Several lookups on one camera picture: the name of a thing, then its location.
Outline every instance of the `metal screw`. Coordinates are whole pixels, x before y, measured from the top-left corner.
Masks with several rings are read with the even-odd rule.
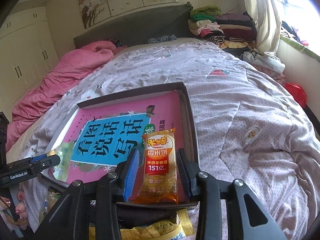
[[[75,187],[78,187],[81,185],[81,180],[77,179],[75,180],[74,182],[72,182],[72,185],[75,186]]]
[[[241,179],[236,179],[235,181],[234,181],[234,184],[236,184],[237,186],[243,186],[243,184],[244,184],[244,182],[243,182],[243,180],[241,180]]]
[[[198,176],[202,179],[205,179],[208,177],[208,173],[204,172],[204,171],[201,171],[198,173]]]
[[[110,173],[108,173],[108,178],[110,178],[110,179],[114,179],[114,178],[116,178],[118,176],[118,174],[116,174],[115,172],[110,172]]]

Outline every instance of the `orange snack wrapper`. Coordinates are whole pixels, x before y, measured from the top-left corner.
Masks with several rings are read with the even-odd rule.
[[[145,170],[143,184],[134,203],[178,204],[175,129],[142,135]]]

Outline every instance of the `gray headboard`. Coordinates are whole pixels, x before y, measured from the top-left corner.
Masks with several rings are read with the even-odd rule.
[[[131,47],[145,44],[149,38],[164,35],[175,34],[177,38],[193,37],[188,27],[192,9],[188,2],[184,5],[158,7],[128,14],[75,37],[74,44],[76,48],[81,48],[91,42],[113,38]]]

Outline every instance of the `green towel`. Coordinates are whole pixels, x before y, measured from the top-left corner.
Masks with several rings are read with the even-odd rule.
[[[210,20],[212,22],[216,22],[217,21],[214,16],[204,15],[204,14],[200,14],[200,13],[197,13],[197,14],[193,15],[191,20],[193,22],[202,21],[202,20]]]
[[[198,13],[201,13],[204,15],[210,15],[210,16],[215,16],[215,15],[222,16],[221,9],[215,5],[208,5],[205,7],[200,7],[198,9],[192,10],[190,12],[190,16],[193,17],[193,15]]]

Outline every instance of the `red label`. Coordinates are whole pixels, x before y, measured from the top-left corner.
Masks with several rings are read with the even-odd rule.
[[[161,159],[153,159],[146,156],[146,174],[148,175],[165,175],[169,172],[169,156]]]

